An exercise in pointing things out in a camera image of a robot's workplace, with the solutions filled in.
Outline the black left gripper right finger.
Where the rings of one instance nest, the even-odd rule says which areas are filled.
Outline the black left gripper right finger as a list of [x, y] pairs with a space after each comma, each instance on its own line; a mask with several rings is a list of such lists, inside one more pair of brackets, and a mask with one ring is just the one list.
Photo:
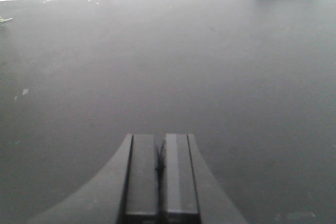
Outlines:
[[192, 134], [167, 134], [161, 148], [163, 223], [247, 223], [222, 190]]

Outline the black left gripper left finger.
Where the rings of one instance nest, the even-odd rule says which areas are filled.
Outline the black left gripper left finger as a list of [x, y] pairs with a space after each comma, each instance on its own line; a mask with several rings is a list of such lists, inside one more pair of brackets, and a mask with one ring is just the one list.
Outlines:
[[157, 223], [157, 166], [153, 135], [127, 134], [95, 176], [28, 223]]

